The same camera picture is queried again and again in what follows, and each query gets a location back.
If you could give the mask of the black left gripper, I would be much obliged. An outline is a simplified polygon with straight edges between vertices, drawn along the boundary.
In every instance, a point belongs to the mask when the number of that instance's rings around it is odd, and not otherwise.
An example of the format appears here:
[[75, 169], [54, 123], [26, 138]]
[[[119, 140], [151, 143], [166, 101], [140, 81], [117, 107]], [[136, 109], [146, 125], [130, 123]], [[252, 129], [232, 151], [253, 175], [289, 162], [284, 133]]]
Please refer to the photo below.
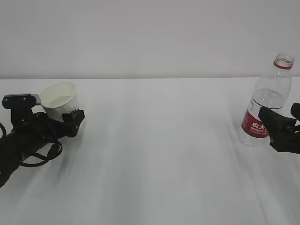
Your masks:
[[62, 114], [63, 122], [51, 119], [44, 112], [34, 113], [29, 119], [22, 120], [27, 133], [41, 141], [56, 143], [63, 137], [76, 137], [85, 118], [84, 110]]

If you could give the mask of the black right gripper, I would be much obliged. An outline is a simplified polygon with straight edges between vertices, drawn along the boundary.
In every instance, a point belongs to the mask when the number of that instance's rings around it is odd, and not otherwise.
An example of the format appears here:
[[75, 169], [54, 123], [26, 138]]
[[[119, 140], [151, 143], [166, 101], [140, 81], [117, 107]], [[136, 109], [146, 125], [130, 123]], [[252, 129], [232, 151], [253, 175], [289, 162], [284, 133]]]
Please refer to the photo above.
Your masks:
[[300, 103], [293, 103], [291, 115], [295, 118], [288, 118], [277, 112], [261, 107], [258, 117], [267, 129], [270, 136], [270, 146], [277, 152], [300, 153]]

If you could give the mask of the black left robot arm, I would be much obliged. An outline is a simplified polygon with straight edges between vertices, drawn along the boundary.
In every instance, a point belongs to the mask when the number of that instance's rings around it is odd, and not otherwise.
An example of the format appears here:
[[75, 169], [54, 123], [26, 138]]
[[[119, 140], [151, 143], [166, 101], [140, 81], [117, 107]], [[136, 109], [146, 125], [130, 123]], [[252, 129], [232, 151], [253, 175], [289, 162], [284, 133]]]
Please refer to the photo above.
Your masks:
[[63, 121], [44, 112], [22, 119], [11, 133], [0, 138], [0, 186], [4, 186], [18, 167], [34, 168], [57, 158], [63, 151], [60, 139], [78, 134], [85, 115], [83, 110], [64, 113]]

